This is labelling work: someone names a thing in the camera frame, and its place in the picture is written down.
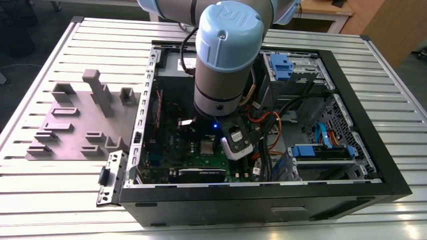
aluminum slotted table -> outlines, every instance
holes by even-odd
[[[359,36],[271,30],[264,45],[332,51],[413,190],[394,203],[339,220],[144,229],[122,207],[95,207],[104,161],[26,160],[56,83],[87,91],[83,71],[99,69],[112,92],[123,87],[140,92],[152,40],[182,41],[186,35],[176,23],[74,18],[0,135],[0,237],[427,239],[427,114]]]

wooden cabinet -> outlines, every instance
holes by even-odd
[[[397,68],[427,37],[427,0],[347,0],[355,11],[340,33],[369,35]]]

metal bracket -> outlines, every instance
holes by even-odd
[[[120,206],[119,197],[127,170],[128,154],[120,150],[110,153],[106,166],[99,174],[100,189],[96,207]]]

ur robot arm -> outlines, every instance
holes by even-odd
[[[254,150],[236,113],[255,58],[271,25],[286,25],[302,0],[138,0],[166,19],[198,27],[194,104],[212,116],[224,133],[228,159]],[[234,132],[230,128],[240,126]]]

table leg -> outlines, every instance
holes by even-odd
[[[342,32],[342,29],[347,23],[348,16],[336,16],[336,20],[332,23],[331,27],[328,28],[327,33],[328,34],[339,34]]]
[[[51,4],[52,4],[55,12],[59,12],[63,9],[60,1],[51,1]]]
[[[159,22],[159,15],[155,13],[150,13],[150,21],[151,22]]]

